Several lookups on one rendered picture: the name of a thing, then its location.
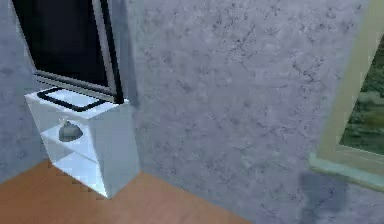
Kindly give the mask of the black television set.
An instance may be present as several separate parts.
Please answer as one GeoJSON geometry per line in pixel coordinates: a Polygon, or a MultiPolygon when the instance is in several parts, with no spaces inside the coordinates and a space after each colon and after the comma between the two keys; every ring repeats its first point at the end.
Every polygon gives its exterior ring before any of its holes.
{"type": "Polygon", "coordinates": [[[108,0],[11,0],[37,96],[76,112],[124,96],[108,0]]]}

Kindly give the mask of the white shelf cabinet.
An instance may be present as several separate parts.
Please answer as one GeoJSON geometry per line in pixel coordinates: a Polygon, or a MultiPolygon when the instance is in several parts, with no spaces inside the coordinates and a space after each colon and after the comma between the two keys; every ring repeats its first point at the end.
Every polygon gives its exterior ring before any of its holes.
{"type": "Polygon", "coordinates": [[[129,102],[101,103],[66,89],[25,96],[52,164],[106,198],[113,197],[140,171],[132,108],[129,102]],[[59,129],[69,121],[83,135],[59,140],[59,129]]]}

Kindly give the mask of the cream framed window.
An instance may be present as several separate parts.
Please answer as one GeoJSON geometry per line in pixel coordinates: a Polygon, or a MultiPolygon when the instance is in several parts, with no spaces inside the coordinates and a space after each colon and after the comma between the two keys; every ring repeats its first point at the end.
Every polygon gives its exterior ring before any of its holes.
{"type": "Polygon", "coordinates": [[[370,0],[310,167],[384,192],[384,0],[370,0]]]}

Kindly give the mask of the grey lump object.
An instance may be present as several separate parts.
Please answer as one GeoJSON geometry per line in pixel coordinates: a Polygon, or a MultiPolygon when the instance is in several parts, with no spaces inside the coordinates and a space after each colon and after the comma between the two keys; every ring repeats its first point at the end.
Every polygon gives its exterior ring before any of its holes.
{"type": "Polygon", "coordinates": [[[83,135],[82,130],[75,124],[66,121],[59,129],[59,140],[62,142],[70,142],[80,138],[83,135]]]}

